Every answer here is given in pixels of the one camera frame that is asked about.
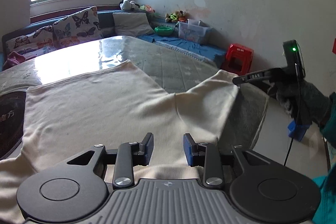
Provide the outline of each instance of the red plastic stool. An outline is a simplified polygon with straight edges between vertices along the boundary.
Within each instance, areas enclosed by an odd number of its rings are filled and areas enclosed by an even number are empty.
[[[221,69],[245,75],[250,71],[254,51],[240,44],[231,44]]]

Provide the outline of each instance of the gray pillow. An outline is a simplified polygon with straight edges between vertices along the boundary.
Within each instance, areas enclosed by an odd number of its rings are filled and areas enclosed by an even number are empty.
[[[116,35],[153,34],[145,13],[113,13]]]

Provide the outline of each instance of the green bowl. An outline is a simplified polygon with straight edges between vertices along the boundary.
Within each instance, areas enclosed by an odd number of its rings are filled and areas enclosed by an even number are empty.
[[[154,31],[162,37],[168,37],[174,32],[174,29],[170,27],[156,27]]]

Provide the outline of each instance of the circular pad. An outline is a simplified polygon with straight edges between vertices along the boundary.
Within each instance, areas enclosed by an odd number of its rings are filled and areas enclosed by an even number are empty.
[[[297,193],[296,186],[283,179],[264,180],[258,186],[259,192],[271,200],[284,201],[293,198]]]
[[[79,192],[79,185],[70,179],[53,179],[44,183],[40,193],[46,199],[62,201],[74,197]]]
[[[27,178],[16,199],[24,218],[68,223],[99,209],[108,193],[105,182],[92,169],[62,162]]]
[[[300,223],[312,218],[320,190],[309,179],[281,165],[246,166],[230,187],[233,204],[261,223]]]

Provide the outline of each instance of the t-shirt sleeve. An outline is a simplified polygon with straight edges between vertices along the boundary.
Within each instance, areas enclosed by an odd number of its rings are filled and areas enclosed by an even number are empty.
[[[0,161],[1,220],[9,223],[23,223],[24,218],[16,202],[16,191],[25,179],[35,173],[29,160],[22,153],[16,158]]]
[[[330,118],[320,131],[323,137],[336,148],[336,93],[330,95],[330,100],[332,101]]]
[[[190,128],[194,140],[216,142],[221,136],[239,88],[232,84],[235,74],[219,70],[184,93],[175,95],[176,110]]]

